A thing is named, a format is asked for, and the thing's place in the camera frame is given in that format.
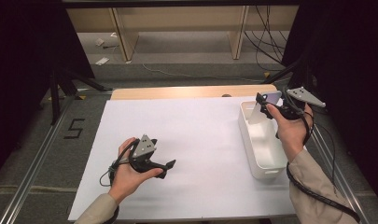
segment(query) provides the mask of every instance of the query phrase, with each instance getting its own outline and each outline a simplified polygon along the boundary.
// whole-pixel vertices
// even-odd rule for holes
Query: white plastic bin
[[[287,166],[287,157],[279,139],[275,137],[274,119],[264,117],[259,123],[249,124],[256,101],[242,102],[238,118],[246,156],[252,175],[257,179],[277,177]]]

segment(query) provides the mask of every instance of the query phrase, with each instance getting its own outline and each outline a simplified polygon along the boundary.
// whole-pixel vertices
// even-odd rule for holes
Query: hand
[[[125,140],[125,142],[119,147],[119,154],[134,140],[134,137]],[[130,155],[130,152],[130,150],[127,150],[123,157],[127,158]],[[120,204],[124,198],[133,194],[139,185],[145,182],[145,180],[161,173],[161,168],[151,169],[145,173],[137,173],[129,163],[122,164],[116,171],[109,195],[116,200],[116,204]]]
[[[302,119],[288,120],[285,119],[279,110],[271,104],[267,104],[267,110],[273,116],[273,118],[278,123],[278,137],[282,142],[282,147],[284,148],[285,154],[289,162],[292,162],[303,150],[303,141],[307,134],[304,122]],[[308,104],[305,104],[304,111],[313,115],[312,109]],[[304,114],[304,117],[310,127],[313,126],[313,120],[308,114]]]

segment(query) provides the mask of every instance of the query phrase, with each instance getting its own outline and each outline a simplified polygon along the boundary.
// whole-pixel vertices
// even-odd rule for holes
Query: white paper
[[[98,65],[102,65],[102,64],[104,64],[104,63],[107,63],[107,61],[109,61],[109,59],[108,58],[102,58],[101,60],[99,60],[98,62],[96,62],[96,64],[98,64]]]
[[[171,221],[295,214],[288,179],[250,173],[238,125],[254,97],[108,101],[69,216],[76,220],[108,188],[99,177],[132,136],[158,139],[152,160],[176,160],[165,179],[143,183],[120,205],[118,220]]]

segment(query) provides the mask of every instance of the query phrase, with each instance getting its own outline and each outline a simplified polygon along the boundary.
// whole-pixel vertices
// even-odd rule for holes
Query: metal rail
[[[56,120],[55,124],[52,125],[47,133],[45,140],[43,141],[40,149],[38,150],[31,166],[29,167],[25,177],[23,178],[20,186],[18,187],[16,193],[8,204],[5,213],[0,220],[0,224],[14,223],[20,212],[23,203],[31,189],[32,184],[35,182],[35,178],[40,171],[43,161],[47,157],[49,150],[51,149],[52,143],[55,140],[57,132],[60,130],[61,123],[63,122],[64,115],[67,109],[75,100],[75,96],[67,96],[63,101],[63,108],[60,117]]]
[[[322,134],[320,133],[319,129],[314,127],[314,133],[313,133],[313,139],[315,142],[315,145],[317,149],[320,152],[320,155],[323,159],[323,161],[326,164],[326,167],[328,171],[331,173],[332,167],[333,167],[333,153],[326,144],[325,140],[322,137]],[[352,189],[349,187],[348,182],[343,177],[343,173],[336,162],[334,164],[334,174],[335,174],[335,182],[336,187],[340,190],[341,194],[346,198],[346,200],[349,202],[351,207],[357,212],[357,214],[360,216],[360,223],[362,224],[368,224],[370,223],[367,219],[362,206],[360,205],[360,202],[358,201],[357,197],[355,196],[355,193],[352,191]]]

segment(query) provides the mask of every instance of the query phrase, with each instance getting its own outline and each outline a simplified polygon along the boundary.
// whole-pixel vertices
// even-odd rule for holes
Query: sleeve
[[[118,205],[116,201],[107,193],[101,194],[93,203],[84,211],[75,222],[76,224],[95,224],[104,223],[114,215]]]
[[[306,188],[334,202],[350,207],[308,151],[300,152],[288,167]],[[356,223],[346,213],[314,199],[290,183],[290,200],[301,223]]]

